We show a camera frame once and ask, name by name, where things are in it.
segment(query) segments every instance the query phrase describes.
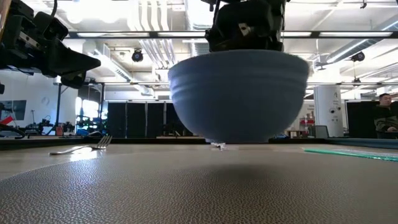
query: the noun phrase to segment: table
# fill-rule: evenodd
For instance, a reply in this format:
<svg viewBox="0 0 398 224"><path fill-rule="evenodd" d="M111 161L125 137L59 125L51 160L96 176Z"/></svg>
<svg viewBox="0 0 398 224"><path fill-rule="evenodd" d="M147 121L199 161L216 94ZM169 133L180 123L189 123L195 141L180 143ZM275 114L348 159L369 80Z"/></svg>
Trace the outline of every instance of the table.
<svg viewBox="0 0 398 224"><path fill-rule="evenodd" d="M68 147L0 152L0 174L6 173L0 176L1 223L398 220L398 163L302 148L395 150L111 144L106 151L48 156Z"/></svg>

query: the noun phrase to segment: black partition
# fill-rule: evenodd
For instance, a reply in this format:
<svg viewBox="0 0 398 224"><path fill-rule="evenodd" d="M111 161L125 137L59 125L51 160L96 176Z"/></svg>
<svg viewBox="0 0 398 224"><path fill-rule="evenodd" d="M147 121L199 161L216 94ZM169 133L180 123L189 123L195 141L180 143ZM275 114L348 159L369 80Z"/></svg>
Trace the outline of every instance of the black partition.
<svg viewBox="0 0 398 224"><path fill-rule="evenodd" d="M127 138L144 138L145 128L145 103L128 103Z"/></svg>
<svg viewBox="0 0 398 224"><path fill-rule="evenodd" d="M148 103L147 114L145 107L145 103L127 103L127 108L126 103L109 103L109 133L116 138L156 138L164 131L172 133L171 130L179 135L193 135L178 118L172 103L166 104L166 125L164 103Z"/></svg>
<svg viewBox="0 0 398 224"><path fill-rule="evenodd" d="M167 111L166 111L166 124L167 126L171 126L176 130L179 134L184 136L192 136L193 134L182 124L180 118L175 111L174 105L172 103L167 103Z"/></svg>
<svg viewBox="0 0 398 224"><path fill-rule="evenodd" d="M126 103L108 104L108 129L115 138L126 136Z"/></svg>
<svg viewBox="0 0 398 224"><path fill-rule="evenodd" d="M351 138L377 138L373 121L373 108L376 101L347 101L347 123Z"/></svg>
<svg viewBox="0 0 398 224"><path fill-rule="evenodd" d="M163 133L164 103L148 103L147 138L156 138Z"/></svg>

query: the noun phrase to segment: silver fork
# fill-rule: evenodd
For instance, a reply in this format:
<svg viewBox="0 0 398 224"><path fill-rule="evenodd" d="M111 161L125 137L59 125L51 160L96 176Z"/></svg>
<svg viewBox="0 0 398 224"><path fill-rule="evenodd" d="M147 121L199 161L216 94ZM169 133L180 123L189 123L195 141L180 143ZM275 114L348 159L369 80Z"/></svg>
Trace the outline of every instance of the silver fork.
<svg viewBox="0 0 398 224"><path fill-rule="evenodd" d="M68 154L68 153L71 153L71 152L75 152L76 150L83 149L85 147L89 147L89 148L91 148L91 150L106 149L106 147L111 143L111 140L112 140L112 136L104 136L104 137L101 138L101 140L99 140L99 143L95 147L93 147L93 146L81 146L81 147L78 147L78 148L68 149L68 150L65 150L65 151L62 151L62 152L50 152L49 155L50 156L65 155L65 154Z"/></svg>

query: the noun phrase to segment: bowl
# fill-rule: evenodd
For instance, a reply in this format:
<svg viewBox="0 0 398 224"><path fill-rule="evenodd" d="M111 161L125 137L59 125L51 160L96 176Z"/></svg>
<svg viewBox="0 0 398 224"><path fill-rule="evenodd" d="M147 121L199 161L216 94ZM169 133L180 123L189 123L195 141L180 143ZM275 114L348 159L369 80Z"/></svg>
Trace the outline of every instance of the bowl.
<svg viewBox="0 0 398 224"><path fill-rule="evenodd" d="M213 52L169 70L171 99L181 122L216 142L266 142L297 117L309 67L271 50Z"/></svg>

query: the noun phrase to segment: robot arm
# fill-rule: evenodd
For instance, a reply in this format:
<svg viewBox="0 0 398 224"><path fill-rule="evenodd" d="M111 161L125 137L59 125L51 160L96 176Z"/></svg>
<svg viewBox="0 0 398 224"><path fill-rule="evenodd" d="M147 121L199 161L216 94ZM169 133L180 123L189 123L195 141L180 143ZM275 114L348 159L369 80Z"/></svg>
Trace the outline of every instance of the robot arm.
<svg viewBox="0 0 398 224"><path fill-rule="evenodd" d="M80 88L86 72L101 65L64 46L68 29L54 16L44 12L34 16L21 0L2 0L0 13L0 70L59 75L64 85Z"/></svg>
<svg viewBox="0 0 398 224"><path fill-rule="evenodd" d="M280 32L284 29L286 0L202 0L215 7L213 27L206 31L210 52L235 49L283 51Z"/></svg>

